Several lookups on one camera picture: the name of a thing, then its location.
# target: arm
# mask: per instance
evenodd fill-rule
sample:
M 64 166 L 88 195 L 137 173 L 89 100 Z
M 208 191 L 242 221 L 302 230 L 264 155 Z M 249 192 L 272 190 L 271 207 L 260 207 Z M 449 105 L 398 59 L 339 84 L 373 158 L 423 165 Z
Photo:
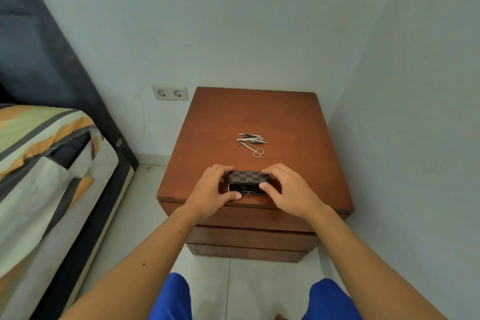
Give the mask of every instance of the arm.
M 219 194 L 219 181 L 231 166 L 207 168 L 183 206 L 108 272 L 62 320 L 146 319 L 187 237 L 201 218 L 215 213 L 239 192 Z
M 447 320 L 321 202 L 297 172 L 281 163 L 262 172 L 280 181 L 282 194 L 269 183 L 261 183 L 261 189 L 280 209 L 314 228 L 364 320 Z

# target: power socket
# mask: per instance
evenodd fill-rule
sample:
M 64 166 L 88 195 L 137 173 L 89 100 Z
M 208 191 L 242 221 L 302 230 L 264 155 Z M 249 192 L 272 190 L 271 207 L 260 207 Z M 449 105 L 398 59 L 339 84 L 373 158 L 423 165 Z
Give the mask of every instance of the power socket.
M 152 84 L 152 91 L 158 100 L 177 100 L 179 102 L 188 101 L 188 91 L 186 86 L 164 86 Z

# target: black bed frame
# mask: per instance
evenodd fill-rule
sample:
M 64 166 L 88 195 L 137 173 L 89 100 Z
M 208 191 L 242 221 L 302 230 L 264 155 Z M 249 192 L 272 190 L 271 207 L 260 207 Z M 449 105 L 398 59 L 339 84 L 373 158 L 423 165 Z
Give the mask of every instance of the black bed frame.
M 0 103 L 80 109 L 118 155 L 117 168 L 30 317 L 58 319 L 138 161 L 43 0 L 0 0 Z

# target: drawer front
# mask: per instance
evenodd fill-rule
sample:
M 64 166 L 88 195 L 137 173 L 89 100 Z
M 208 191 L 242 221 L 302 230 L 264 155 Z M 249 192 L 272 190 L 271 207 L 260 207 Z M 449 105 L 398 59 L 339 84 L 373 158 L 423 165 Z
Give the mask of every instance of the drawer front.
M 308 252 L 293 252 L 290 250 L 239 248 L 205 244 L 187 244 L 187 247 L 195 256 L 241 258 L 244 260 L 273 262 L 297 263 L 308 254 Z
M 170 216 L 183 203 L 161 201 L 165 213 Z M 345 220 L 350 214 L 339 214 Z M 284 230 L 314 233 L 313 228 L 302 218 L 287 214 L 279 209 L 241 208 L 223 206 L 212 216 L 200 222 L 205 226 L 225 226 L 267 230 Z
M 187 243 L 310 252 L 318 245 L 319 240 L 313 233 L 274 232 L 198 225 L 190 233 Z

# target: blue fabric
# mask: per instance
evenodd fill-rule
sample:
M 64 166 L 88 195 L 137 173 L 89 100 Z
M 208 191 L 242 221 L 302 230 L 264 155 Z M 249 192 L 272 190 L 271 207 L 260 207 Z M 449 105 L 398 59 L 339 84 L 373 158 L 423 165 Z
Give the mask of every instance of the blue fabric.
M 178 273 L 166 278 L 148 320 L 192 320 L 190 288 Z M 348 295 L 327 278 L 310 288 L 309 303 L 302 320 L 362 320 Z

